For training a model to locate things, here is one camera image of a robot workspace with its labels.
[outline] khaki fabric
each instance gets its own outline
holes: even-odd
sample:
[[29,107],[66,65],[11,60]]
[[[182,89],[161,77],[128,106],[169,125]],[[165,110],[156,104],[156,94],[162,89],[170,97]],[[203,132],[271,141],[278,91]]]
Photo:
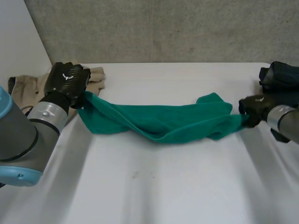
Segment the khaki fabric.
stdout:
[[[91,77],[87,84],[86,91],[95,95],[104,89],[105,73],[102,67],[90,69]],[[19,108],[26,113],[44,97],[44,87],[49,73],[40,77],[18,76],[15,77],[15,85],[11,96]],[[69,110],[69,121],[76,115],[75,109]]]

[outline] silver metal ring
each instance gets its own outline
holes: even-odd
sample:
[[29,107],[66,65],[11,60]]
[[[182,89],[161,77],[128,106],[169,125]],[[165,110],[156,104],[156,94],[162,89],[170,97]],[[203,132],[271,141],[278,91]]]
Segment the silver metal ring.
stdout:
[[49,122],[50,124],[54,125],[60,133],[62,132],[68,120],[67,113],[64,109],[49,102],[39,102],[32,108],[27,118]]
[[273,128],[275,131],[279,132],[278,129],[278,122],[280,120],[280,118],[290,112],[295,110],[294,108],[290,107],[290,106],[286,106],[286,105],[279,105],[274,107],[268,114],[267,116],[267,123],[268,125]]

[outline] gray robot arm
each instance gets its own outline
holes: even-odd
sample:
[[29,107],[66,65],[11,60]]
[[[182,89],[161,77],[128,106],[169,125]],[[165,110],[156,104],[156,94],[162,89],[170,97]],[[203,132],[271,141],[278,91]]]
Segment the gray robot arm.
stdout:
[[267,116],[267,124],[287,139],[299,144],[299,111],[285,105],[274,107]]
[[271,96],[254,95],[239,101],[239,111],[248,117],[244,127],[255,127],[263,120],[271,127],[277,141],[287,143],[292,140],[299,144],[298,109],[277,105]]
[[27,117],[0,88],[1,183],[38,183],[68,120],[69,107],[82,107],[89,77],[90,70],[81,65],[56,63],[45,85],[45,97]]

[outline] white table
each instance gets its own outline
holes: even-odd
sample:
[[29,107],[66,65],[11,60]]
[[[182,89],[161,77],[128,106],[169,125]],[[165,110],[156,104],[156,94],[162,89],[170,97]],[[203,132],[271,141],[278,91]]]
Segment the white table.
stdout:
[[[185,105],[216,92],[238,113],[269,65],[88,66],[104,68],[100,97],[111,103]],[[0,203],[1,224],[298,223],[299,147],[277,143],[266,124],[220,141],[160,145],[132,131],[92,135],[76,117],[40,183],[5,186]]]

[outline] green towel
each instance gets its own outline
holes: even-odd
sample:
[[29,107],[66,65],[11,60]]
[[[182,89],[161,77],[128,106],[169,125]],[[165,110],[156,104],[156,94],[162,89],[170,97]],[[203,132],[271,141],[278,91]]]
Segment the green towel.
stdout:
[[93,134],[113,134],[130,129],[160,143],[186,143],[208,137],[213,140],[242,129],[244,115],[230,115],[232,105],[216,93],[200,97],[196,104],[115,105],[85,92],[79,115]]

